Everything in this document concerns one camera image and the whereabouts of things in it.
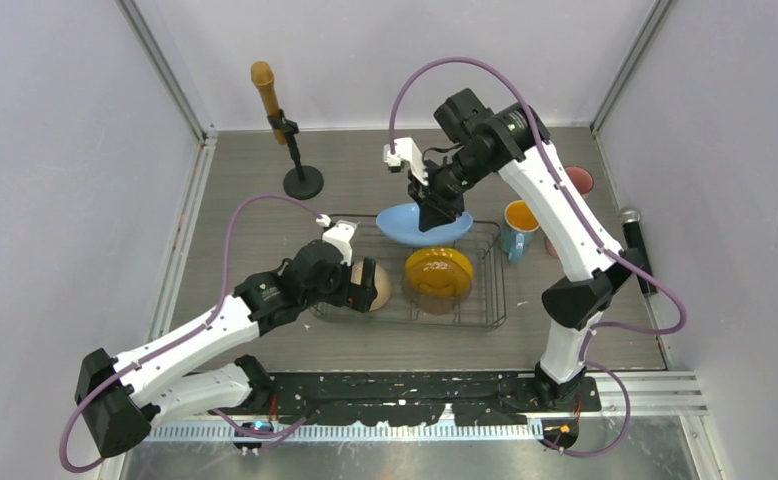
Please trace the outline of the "light blue plate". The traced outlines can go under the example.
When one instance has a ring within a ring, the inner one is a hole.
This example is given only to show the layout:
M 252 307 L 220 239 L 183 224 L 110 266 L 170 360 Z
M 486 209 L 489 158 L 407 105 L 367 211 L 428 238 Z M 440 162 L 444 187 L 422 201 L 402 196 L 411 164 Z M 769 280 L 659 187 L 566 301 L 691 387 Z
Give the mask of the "light blue plate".
M 426 232 L 418 229 L 419 207 L 416 203 L 399 204 L 381 211 L 375 223 L 389 239 L 413 247 L 451 244 L 463 237 L 473 225 L 473 217 L 463 213 L 452 223 Z

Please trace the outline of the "blue glazed mug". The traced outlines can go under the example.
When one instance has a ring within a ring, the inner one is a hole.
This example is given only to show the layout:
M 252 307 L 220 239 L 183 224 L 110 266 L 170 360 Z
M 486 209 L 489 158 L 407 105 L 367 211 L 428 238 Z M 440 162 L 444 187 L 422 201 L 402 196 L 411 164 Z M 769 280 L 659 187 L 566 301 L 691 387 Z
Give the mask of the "blue glazed mug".
M 501 225 L 501 250 L 511 264 L 522 259 L 539 227 L 539 221 L 524 201 L 516 200 L 505 207 Z

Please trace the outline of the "pink patterned mug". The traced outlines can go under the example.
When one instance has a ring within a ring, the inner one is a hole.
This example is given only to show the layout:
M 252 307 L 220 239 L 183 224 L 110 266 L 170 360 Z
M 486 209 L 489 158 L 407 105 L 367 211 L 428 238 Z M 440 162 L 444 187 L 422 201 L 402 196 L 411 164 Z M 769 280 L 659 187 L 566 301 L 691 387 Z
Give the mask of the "pink patterned mug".
M 575 189 L 582 197 L 586 197 L 593 190 L 595 180 L 588 170 L 579 166 L 567 166 L 565 171 Z

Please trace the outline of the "plain pink mug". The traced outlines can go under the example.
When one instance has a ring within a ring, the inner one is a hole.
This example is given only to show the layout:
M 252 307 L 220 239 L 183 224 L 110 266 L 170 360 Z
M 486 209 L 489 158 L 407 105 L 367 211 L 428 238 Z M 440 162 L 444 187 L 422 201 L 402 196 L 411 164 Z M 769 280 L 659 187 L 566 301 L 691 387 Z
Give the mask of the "plain pink mug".
M 550 240 L 548 237 L 546 237 L 546 238 L 545 238 L 545 247 L 546 247 L 546 251 L 547 251 L 547 252 L 548 252 L 548 253 L 549 253 L 549 254 L 550 254 L 552 257 L 554 257 L 554 258 L 558 258 L 557 251 L 556 251 L 556 249 L 554 248 L 554 246 L 553 246 L 553 243 L 551 242 L 551 240 Z

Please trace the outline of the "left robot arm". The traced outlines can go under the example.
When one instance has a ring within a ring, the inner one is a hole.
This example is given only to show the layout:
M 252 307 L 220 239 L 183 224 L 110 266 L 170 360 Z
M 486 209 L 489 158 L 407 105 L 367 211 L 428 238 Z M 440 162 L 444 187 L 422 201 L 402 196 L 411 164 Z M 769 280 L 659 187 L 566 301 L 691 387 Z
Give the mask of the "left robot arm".
M 201 411 L 240 406 L 263 412 L 272 389 L 256 364 L 237 360 L 211 374 L 193 369 L 319 303 L 369 311 L 378 296 L 377 263 L 365 258 L 359 280 L 353 269 L 335 245 L 314 240 L 165 336 L 115 356 L 102 348 L 90 352 L 81 362 L 75 402 L 100 456 L 125 453 L 156 426 Z

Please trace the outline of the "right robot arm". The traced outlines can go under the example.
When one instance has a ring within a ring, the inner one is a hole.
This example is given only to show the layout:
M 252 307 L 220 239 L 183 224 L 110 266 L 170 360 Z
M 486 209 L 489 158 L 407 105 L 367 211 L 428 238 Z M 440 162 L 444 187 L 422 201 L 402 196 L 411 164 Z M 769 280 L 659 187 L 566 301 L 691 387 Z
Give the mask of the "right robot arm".
M 494 112 L 463 89 L 434 117 L 456 148 L 448 160 L 436 164 L 424 159 L 410 138 L 391 141 L 385 160 L 409 163 L 408 193 L 419 206 L 421 231 L 458 218 L 465 193 L 490 174 L 527 204 L 564 271 L 542 294 L 551 327 L 535 367 L 537 400 L 549 410 L 561 410 L 575 398 L 585 374 L 585 339 L 632 274 L 617 259 L 642 266 L 643 255 L 623 248 L 595 218 L 533 110 L 516 103 Z

